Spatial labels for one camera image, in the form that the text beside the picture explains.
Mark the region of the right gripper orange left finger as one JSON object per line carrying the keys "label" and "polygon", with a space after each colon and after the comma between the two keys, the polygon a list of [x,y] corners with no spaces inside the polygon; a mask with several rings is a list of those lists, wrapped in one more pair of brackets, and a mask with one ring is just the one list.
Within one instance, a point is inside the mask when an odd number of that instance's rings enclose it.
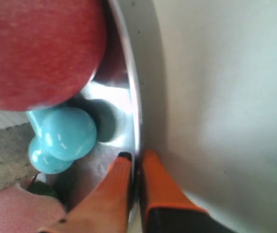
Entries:
{"label": "right gripper orange left finger", "polygon": [[102,182],[57,223],[40,233],[125,233],[128,227],[131,154],[119,153]]}

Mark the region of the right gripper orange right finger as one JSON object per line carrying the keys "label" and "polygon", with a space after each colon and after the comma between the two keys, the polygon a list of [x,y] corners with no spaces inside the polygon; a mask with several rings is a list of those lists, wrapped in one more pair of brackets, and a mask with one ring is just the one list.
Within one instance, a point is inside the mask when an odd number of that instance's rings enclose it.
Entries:
{"label": "right gripper orange right finger", "polygon": [[156,152],[141,162],[141,220],[145,233],[229,233],[203,208],[190,201],[165,170]]}

